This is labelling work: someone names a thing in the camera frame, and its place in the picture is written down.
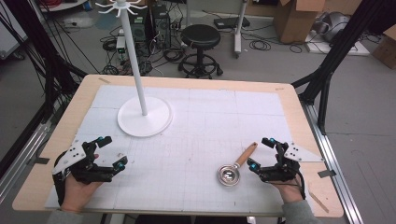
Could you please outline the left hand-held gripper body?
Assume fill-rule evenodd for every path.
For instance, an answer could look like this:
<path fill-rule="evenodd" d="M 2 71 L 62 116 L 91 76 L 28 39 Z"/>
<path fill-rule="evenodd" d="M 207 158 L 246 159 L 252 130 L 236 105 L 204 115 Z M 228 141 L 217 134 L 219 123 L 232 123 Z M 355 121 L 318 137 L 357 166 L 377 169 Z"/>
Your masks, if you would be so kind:
<path fill-rule="evenodd" d="M 65 180 L 68 175 L 72 175 L 78 182 L 84 184 L 112 181 L 114 175 L 101 172 L 101 166 L 94 162 L 96 160 L 95 152 L 93 156 L 87 156 L 82 144 L 73 144 L 54 163 L 52 179 L 58 196 L 58 204 L 62 204 L 64 201 Z"/>

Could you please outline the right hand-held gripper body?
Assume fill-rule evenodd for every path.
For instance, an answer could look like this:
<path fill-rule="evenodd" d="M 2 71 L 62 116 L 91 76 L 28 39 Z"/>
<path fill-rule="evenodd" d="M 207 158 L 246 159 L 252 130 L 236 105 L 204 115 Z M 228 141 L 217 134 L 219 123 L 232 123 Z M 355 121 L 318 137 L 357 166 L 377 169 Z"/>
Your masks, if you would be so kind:
<path fill-rule="evenodd" d="M 276 153 L 276 164 L 270 167 L 262 167 L 263 174 L 259 176 L 262 182 L 289 181 L 292 180 L 300 169 L 301 162 L 321 162 L 324 159 L 304 147 L 300 147 L 293 142 L 285 142 L 289 148 L 285 152 L 284 158 L 280 158 Z"/>

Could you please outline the metal strainer with wooden handle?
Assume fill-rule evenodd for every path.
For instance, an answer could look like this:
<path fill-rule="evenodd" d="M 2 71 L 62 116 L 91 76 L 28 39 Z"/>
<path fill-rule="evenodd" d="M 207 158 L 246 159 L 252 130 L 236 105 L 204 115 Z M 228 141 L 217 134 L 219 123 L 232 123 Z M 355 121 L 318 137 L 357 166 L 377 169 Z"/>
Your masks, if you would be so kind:
<path fill-rule="evenodd" d="M 217 172 L 219 182 L 227 187 L 235 186 L 240 180 L 239 168 L 248 160 L 250 155 L 257 148 L 257 143 L 253 142 L 238 157 L 233 164 L 224 164 L 220 166 Z"/>

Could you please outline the white hook stand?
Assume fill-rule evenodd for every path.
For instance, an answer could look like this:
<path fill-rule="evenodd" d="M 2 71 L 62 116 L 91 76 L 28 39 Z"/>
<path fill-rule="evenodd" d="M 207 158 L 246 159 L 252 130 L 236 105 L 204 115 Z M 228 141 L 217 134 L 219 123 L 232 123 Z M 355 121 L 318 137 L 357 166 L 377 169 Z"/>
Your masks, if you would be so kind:
<path fill-rule="evenodd" d="M 124 32 L 130 65 L 133 70 L 137 96 L 125 102 L 118 112 L 120 128 L 134 137 L 151 137 L 164 131 L 173 119 L 171 106 L 158 97 L 146 96 L 140 76 L 138 60 L 134 47 L 134 38 L 130 26 L 129 15 L 135 15 L 134 9 L 144 9 L 138 3 L 141 0 L 128 2 L 127 0 L 109 0 L 110 4 L 97 6 L 104 8 L 101 14 L 116 11 L 116 17 L 121 21 Z"/>

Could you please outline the person's right hand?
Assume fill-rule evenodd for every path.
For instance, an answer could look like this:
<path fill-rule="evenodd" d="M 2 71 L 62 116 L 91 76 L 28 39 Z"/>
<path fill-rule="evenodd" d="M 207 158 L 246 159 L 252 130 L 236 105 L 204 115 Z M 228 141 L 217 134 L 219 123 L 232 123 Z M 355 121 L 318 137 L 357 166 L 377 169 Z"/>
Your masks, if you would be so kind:
<path fill-rule="evenodd" d="M 277 188 L 284 203 L 297 203 L 304 199 L 295 182 L 273 182 L 272 185 Z"/>

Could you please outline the person's left hand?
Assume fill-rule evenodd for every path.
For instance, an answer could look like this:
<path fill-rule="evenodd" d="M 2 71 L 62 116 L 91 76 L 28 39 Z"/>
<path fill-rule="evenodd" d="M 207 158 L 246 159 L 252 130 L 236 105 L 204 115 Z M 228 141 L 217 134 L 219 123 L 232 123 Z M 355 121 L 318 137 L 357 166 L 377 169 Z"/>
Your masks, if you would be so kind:
<path fill-rule="evenodd" d="M 65 180 L 65 195 L 61 210 L 71 213 L 80 213 L 90 201 L 92 195 L 102 186 L 102 182 L 84 184 L 78 182 L 72 175 Z"/>

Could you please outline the thin wooden stick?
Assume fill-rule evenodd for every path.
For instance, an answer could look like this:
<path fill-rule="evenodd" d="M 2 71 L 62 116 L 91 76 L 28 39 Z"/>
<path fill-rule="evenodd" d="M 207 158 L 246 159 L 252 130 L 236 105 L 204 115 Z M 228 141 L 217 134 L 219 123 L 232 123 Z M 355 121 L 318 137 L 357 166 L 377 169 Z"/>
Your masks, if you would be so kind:
<path fill-rule="evenodd" d="M 309 195 L 311 196 L 311 198 L 321 207 L 321 209 L 325 212 L 325 213 L 329 213 L 330 210 L 328 209 L 328 207 L 311 191 L 308 191 Z"/>

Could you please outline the white grid mat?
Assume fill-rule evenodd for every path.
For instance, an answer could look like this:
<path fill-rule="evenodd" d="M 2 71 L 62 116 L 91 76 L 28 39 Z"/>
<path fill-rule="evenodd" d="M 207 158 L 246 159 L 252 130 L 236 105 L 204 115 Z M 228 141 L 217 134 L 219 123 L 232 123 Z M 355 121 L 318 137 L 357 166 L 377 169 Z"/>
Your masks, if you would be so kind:
<path fill-rule="evenodd" d="M 112 141 L 98 149 L 100 166 L 126 157 L 123 171 L 105 183 L 88 204 L 90 210 L 182 215 L 278 216 L 277 190 L 247 166 L 233 187 L 220 184 L 217 171 L 251 143 L 264 137 L 291 143 L 291 127 L 281 90 L 274 92 L 146 88 L 173 111 L 170 125 L 151 137 L 124 132 L 117 121 L 121 106 L 135 98 L 133 87 L 99 88 L 67 151 L 78 157 L 85 142 L 100 136 Z"/>

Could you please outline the white power box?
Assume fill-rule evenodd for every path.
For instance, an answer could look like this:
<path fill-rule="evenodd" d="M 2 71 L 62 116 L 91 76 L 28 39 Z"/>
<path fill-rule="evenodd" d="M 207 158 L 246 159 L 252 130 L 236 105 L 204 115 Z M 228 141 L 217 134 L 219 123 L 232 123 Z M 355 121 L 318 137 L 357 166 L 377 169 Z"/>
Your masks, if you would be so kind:
<path fill-rule="evenodd" d="M 125 40 L 125 37 L 123 35 L 117 37 L 116 50 L 117 50 L 118 53 L 125 53 L 126 52 L 126 40 Z"/>

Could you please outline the white stand leg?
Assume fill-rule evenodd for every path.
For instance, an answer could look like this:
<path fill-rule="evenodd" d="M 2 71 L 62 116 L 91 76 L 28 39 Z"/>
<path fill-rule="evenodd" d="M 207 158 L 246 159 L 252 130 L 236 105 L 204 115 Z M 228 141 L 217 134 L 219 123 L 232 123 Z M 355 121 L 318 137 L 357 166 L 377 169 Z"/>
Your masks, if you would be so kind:
<path fill-rule="evenodd" d="M 243 20 L 246 12 L 246 8 L 248 5 L 248 0 L 241 0 L 241 7 L 240 11 L 238 14 L 238 19 L 237 19 L 237 26 L 234 32 L 234 47 L 233 47 L 233 52 L 235 55 L 235 58 L 238 58 L 242 52 L 242 36 L 241 36 L 241 30 L 243 26 Z"/>

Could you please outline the large cardboard box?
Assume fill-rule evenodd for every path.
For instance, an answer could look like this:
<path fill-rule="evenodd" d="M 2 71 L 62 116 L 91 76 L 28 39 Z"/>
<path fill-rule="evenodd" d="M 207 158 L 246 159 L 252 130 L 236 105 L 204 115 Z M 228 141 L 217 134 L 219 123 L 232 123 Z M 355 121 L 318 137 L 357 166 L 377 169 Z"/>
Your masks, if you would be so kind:
<path fill-rule="evenodd" d="M 281 43 L 304 42 L 325 0 L 279 0 L 273 20 Z"/>

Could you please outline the white floor board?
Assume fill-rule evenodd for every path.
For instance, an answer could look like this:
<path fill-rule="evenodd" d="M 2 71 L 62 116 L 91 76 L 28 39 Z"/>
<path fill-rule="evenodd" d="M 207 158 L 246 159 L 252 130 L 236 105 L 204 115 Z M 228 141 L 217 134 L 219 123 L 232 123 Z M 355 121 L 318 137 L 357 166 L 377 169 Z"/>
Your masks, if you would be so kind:
<path fill-rule="evenodd" d="M 304 43 L 310 53 L 328 54 L 331 50 L 330 43 L 313 31 L 308 34 Z M 360 41 L 356 42 L 348 52 L 351 56 L 368 56 L 369 54 L 368 49 Z"/>

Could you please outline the black flat device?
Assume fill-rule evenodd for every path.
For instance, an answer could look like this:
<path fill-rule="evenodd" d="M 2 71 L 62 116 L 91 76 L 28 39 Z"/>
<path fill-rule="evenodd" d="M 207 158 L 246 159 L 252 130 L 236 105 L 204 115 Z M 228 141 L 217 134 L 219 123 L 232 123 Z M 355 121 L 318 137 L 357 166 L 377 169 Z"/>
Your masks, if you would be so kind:
<path fill-rule="evenodd" d="M 217 29 L 236 29 L 239 24 L 239 18 L 220 18 L 214 19 L 214 24 Z M 250 25 L 250 21 L 245 17 L 242 20 L 242 27 L 248 27 Z"/>

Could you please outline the black round stool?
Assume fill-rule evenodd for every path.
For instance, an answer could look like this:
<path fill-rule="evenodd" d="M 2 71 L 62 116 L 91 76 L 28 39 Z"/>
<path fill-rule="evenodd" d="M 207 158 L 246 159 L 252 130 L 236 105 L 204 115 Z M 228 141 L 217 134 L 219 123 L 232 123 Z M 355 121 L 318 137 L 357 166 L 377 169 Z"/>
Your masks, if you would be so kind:
<path fill-rule="evenodd" d="M 196 49 L 195 54 L 185 56 L 177 66 L 177 70 L 184 72 L 186 78 L 194 76 L 211 79 L 213 73 L 217 76 L 223 74 L 217 61 L 205 54 L 205 50 L 213 49 L 220 42 L 220 33 L 216 28 L 206 24 L 193 24 L 186 27 L 180 37 L 184 44 Z"/>

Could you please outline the black computer tower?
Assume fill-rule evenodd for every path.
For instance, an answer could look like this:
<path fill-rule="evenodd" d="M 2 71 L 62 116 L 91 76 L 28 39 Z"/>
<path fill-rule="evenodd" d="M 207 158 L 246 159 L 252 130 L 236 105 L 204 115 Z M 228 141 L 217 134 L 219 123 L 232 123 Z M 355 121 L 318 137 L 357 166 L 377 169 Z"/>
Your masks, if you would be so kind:
<path fill-rule="evenodd" d="M 164 4 L 152 6 L 152 21 L 155 39 L 163 49 L 171 47 L 170 17 Z"/>

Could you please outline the grey round appliance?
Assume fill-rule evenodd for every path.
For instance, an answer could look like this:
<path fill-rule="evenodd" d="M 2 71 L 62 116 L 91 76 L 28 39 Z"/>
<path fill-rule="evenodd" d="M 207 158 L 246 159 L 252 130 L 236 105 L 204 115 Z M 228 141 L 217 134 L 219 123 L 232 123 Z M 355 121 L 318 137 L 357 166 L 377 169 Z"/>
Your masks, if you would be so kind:
<path fill-rule="evenodd" d="M 313 25 L 313 29 L 327 42 L 332 40 L 343 31 L 349 22 L 349 17 L 341 12 L 325 12 Z"/>

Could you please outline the small cardboard box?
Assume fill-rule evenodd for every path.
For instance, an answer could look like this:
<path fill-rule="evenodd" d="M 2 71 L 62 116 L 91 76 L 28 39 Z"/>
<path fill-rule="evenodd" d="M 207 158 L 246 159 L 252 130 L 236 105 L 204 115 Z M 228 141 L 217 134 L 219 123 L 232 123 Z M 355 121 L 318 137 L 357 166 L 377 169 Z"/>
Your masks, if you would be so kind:
<path fill-rule="evenodd" d="M 384 32 L 380 44 L 373 52 L 373 56 L 389 69 L 396 69 L 396 24 Z"/>

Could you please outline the aluminium rail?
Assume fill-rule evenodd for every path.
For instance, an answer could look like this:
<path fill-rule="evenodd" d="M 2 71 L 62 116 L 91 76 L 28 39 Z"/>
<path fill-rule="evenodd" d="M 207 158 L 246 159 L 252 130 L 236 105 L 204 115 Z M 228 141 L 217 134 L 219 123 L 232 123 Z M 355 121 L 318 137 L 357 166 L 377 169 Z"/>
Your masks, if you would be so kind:
<path fill-rule="evenodd" d="M 331 142 L 326 134 L 323 134 L 318 126 L 318 112 L 313 105 L 302 103 L 302 108 L 307 117 L 310 128 L 315 136 L 319 151 L 325 160 L 326 168 L 329 172 L 330 179 L 335 187 L 337 196 L 344 209 L 344 215 L 349 224 L 364 224 L 361 213 L 353 199 L 351 191 L 347 185 L 342 169 L 332 149 Z"/>
<path fill-rule="evenodd" d="M 23 170 L 43 145 L 50 130 L 50 124 L 39 124 L 27 134 L 27 140 L 21 144 L 21 150 L 0 178 L 0 204 L 6 199 Z"/>

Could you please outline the black metal frame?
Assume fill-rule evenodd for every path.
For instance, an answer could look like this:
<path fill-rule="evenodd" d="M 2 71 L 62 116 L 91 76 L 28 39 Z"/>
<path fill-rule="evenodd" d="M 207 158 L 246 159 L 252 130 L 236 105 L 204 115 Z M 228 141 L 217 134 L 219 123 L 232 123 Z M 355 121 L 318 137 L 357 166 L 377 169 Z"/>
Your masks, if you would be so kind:
<path fill-rule="evenodd" d="M 304 91 L 298 94 L 300 101 L 306 105 L 313 105 L 317 96 L 320 95 L 317 125 L 322 134 L 326 135 L 328 98 L 334 72 L 361 34 L 385 12 L 385 7 L 389 7 L 392 2 L 396 3 L 396 0 L 362 0 L 320 66 L 310 75 L 291 83 L 295 89 L 306 84 Z"/>
<path fill-rule="evenodd" d="M 44 78 L 45 101 L 4 158 L 0 160 L 0 179 L 11 169 L 11 164 L 21 153 L 22 147 L 35 128 L 42 121 L 47 121 L 53 114 L 55 101 L 61 95 L 76 92 L 78 84 L 71 74 L 75 74 L 78 77 L 88 75 L 87 72 L 74 66 L 60 55 L 28 0 L 3 0 L 3 2 L 35 47 L 36 54 L 21 40 L 20 35 L 11 27 L 11 24 L 0 16 L 0 22 L 25 50 L 36 73 Z"/>

